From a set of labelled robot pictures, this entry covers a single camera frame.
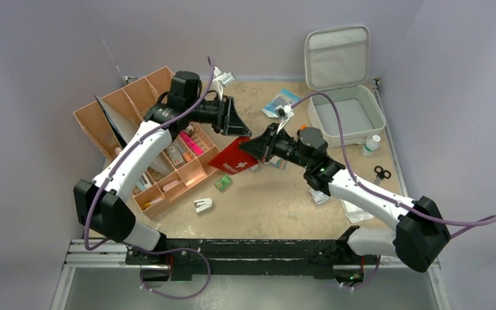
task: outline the green small box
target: green small box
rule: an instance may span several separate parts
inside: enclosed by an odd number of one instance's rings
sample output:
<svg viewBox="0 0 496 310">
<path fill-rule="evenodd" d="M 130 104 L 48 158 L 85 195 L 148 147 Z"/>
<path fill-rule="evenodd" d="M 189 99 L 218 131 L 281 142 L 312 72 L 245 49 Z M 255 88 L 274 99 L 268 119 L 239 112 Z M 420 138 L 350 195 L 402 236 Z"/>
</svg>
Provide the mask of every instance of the green small box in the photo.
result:
<svg viewBox="0 0 496 310">
<path fill-rule="evenodd" d="M 231 182 L 233 180 L 231 179 L 230 176 L 222 176 L 221 179 L 219 179 L 214 186 L 220 191 L 223 192 L 226 188 L 228 188 L 231 185 Z"/>
</svg>

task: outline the white box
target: white box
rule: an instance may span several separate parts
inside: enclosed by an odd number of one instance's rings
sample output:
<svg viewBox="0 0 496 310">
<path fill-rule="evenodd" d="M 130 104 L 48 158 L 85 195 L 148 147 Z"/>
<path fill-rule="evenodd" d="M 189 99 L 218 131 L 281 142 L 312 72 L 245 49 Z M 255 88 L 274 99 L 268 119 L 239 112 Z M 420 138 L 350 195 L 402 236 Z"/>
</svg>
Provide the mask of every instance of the white box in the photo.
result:
<svg viewBox="0 0 496 310">
<path fill-rule="evenodd" d="M 364 144 L 385 128 L 385 117 L 370 90 L 361 84 L 369 75 L 370 36 L 365 26 L 311 32 L 305 40 L 305 80 L 334 101 L 345 144 Z M 328 147 L 340 147 L 339 128 L 329 101 L 313 96 L 307 107 L 311 125 L 322 131 Z"/>
</svg>

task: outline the scissors handle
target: scissors handle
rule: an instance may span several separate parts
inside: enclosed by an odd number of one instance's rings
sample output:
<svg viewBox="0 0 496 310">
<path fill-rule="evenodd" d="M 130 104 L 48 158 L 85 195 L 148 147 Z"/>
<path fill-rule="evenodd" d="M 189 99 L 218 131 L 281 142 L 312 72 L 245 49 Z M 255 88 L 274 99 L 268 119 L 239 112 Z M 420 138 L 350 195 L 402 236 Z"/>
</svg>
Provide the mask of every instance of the scissors handle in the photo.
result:
<svg viewBox="0 0 496 310">
<path fill-rule="evenodd" d="M 383 167 L 381 166 L 375 166 L 373 171 L 377 173 L 377 177 L 380 178 L 381 180 L 391 178 L 391 172 L 383 169 Z"/>
</svg>

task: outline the open case lid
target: open case lid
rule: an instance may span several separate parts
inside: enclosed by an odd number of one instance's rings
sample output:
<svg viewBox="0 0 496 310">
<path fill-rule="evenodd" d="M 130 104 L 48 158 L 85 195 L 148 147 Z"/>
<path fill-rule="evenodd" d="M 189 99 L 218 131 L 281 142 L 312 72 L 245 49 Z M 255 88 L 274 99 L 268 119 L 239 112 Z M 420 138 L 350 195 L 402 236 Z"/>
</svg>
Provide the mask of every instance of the open case lid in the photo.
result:
<svg viewBox="0 0 496 310">
<path fill-rule="evenodd" d="M 362 84 L 369 75 L 369 30 L 346 26 L 311 32 L 305 40 L 305 80 L 313 90 Z"/>
</svg>

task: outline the black scissors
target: black scissors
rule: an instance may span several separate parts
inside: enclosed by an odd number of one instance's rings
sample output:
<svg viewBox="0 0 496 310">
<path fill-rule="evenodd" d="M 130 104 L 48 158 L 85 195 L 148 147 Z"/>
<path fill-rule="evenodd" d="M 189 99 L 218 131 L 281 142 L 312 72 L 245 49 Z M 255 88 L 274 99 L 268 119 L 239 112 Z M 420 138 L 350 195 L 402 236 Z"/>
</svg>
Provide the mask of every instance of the black scissors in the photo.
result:
<svg viewBox="0 0 496 310">
<path fill-rule="evenodd" d="M 375 180 L 373 180 L 373 183 L 375 185 L 379 185 L 379 183 L 381 183 L 381 181 L 383 181 L 383 179 L 390 179 L 391 178 L 391 172 L 383 169 L 383 167 L 381 167 L 381 166 L 375 166 L 373 171 L 375 173 L 377 173 Z"/>
</svg>

